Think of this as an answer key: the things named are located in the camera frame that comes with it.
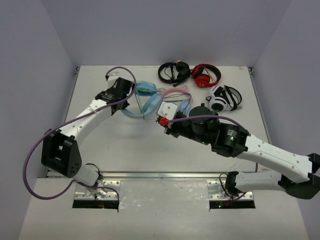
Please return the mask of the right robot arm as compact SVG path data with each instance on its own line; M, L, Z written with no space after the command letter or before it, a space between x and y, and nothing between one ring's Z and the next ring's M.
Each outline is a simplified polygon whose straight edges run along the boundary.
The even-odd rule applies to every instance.
M318 154L299 155L276 147L203 104L185 115L176 104L163 102L157 122L167 135L209 145L220 156L251 161L269 169L228 172L223 189L230 197L254 190L275 190L310 200L320 191L320 178L316 175L320 168Z

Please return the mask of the light blue headphones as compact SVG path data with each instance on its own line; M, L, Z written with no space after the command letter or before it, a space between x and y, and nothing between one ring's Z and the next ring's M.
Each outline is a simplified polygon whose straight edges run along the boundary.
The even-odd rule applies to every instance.
M165 89L156 87L149 81L138 81L135 88L135 99L139 108L139 113L134 113L128 109L121 112L131 119L145 119L159 109L161 104L161 94Z

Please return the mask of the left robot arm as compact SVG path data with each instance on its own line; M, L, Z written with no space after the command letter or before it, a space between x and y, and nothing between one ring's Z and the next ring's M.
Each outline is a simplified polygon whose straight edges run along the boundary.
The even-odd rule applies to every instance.
M95 186L100 174L83 163L79 147L84 139L107 118L125 109L135 84L117 78L112 86L98 93L75 122L67 124L43 140L41 163L59 174L86 186Z

